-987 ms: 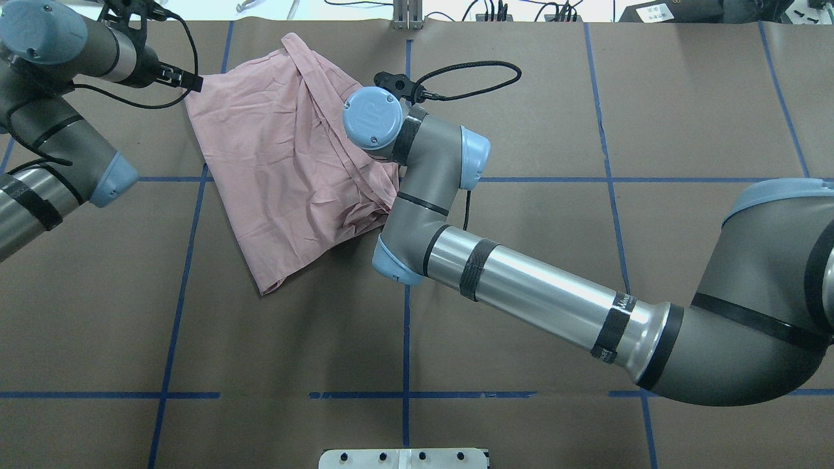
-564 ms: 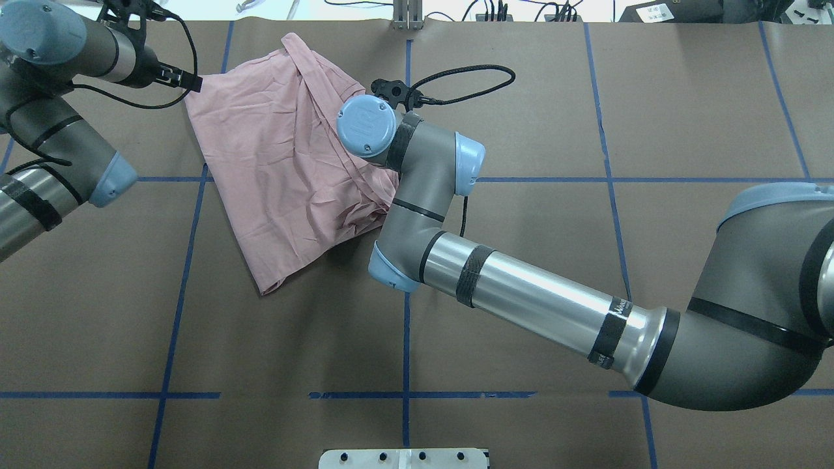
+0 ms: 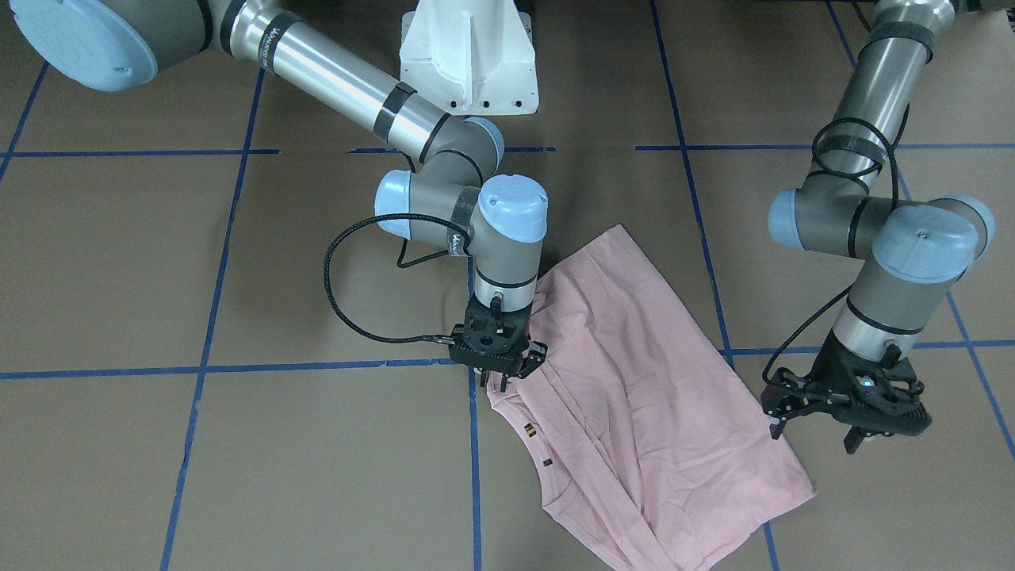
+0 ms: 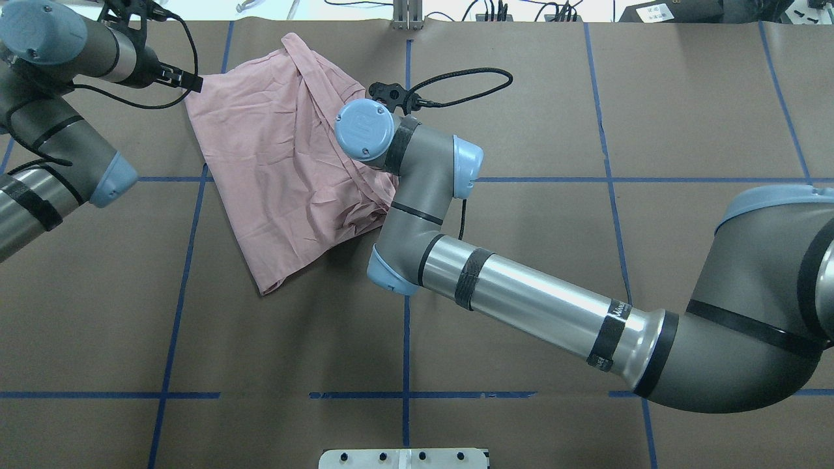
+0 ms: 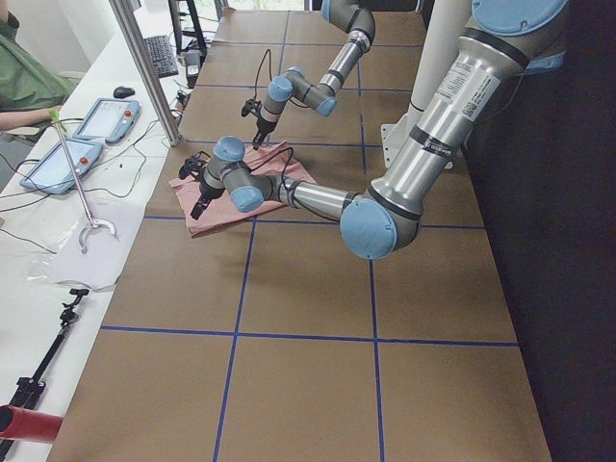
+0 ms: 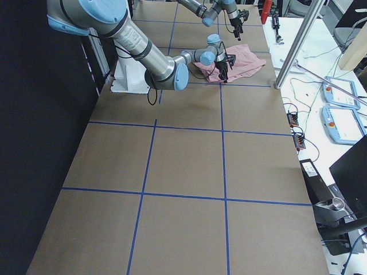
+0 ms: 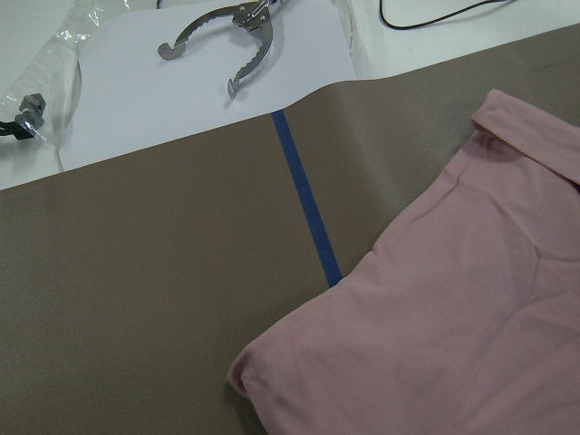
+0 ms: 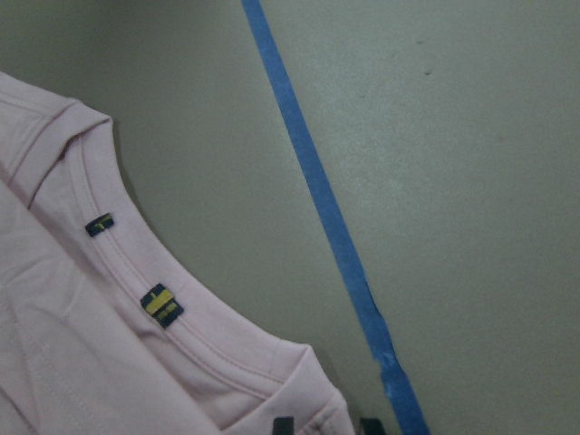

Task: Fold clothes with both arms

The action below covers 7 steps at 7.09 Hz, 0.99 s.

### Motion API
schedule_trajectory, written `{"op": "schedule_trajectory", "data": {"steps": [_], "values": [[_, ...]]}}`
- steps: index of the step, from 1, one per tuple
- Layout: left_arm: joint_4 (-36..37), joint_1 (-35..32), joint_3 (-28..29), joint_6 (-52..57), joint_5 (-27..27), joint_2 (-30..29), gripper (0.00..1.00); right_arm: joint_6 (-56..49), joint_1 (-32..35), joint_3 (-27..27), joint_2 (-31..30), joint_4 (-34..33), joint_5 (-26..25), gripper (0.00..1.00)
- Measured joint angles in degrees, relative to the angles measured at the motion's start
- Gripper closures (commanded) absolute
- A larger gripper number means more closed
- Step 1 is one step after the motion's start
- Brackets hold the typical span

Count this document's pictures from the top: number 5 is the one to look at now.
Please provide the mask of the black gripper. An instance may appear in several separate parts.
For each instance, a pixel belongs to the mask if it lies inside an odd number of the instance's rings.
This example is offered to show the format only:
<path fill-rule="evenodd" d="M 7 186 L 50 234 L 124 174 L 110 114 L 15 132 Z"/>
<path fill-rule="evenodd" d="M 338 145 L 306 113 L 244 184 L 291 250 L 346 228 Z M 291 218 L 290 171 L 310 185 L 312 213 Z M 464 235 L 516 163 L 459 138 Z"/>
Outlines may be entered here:
<path fill-rule="evenodd" d="M 275 123 L 262 117 L 257 118 L 257 133 L 252 140 L 252 147 L 258 150 L 264 143 L 267 135 L 275 129 Z"/>
<path fill-rule="evenodd" d="M 210 202 L 222 196 L 222 184 L 216 181 L 214 185 L 203 180 L 199 184 L 200 197 L 195 202 L 191 210 L 191 217 L 199 220 L 210 206 Z"/>

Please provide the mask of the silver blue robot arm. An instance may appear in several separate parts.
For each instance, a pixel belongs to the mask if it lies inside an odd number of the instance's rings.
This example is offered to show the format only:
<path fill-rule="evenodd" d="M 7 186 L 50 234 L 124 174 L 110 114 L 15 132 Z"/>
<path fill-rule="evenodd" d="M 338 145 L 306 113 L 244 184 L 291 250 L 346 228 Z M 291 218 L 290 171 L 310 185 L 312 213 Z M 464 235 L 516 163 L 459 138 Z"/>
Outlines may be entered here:
<path fill-rule="evenodd" d="M 245 163 L 243 143 L 228 136 L 205 165 L 181 170 L 199 184 L 192 217 L 224 194 L 242 213 L 277 201 L 337 221 L 359 257 L 388 256 L 416 238 L 424 196 L 499 86 L 562 64 L 568 12 L 565 1 L 436 2 L 420 61 L 429 77 L 415 83 L 415 91 L 430 90 L 431 97 L 387 127 L 384 143 L 394 148 L 393 158 L 365 192 L 260 174 Z"/>
<path fill-rule="evenodd" d="M 346 36 L 338 52 L 331 52 L 322 76 L 305 72 L 300 66 L 289 66 L 269 82 L 261 100 L 247 101 L 243 114 L 256 117 L 256 134 L 252 147 L 259 148 L 272 133 L 287 104 L 294 100 L 320 116 L 330 116 L 338 104 L 338 92 L 349 74 L 372 48 L 375 20 L 365 1 L 324 1 L 321 15 Z"/>

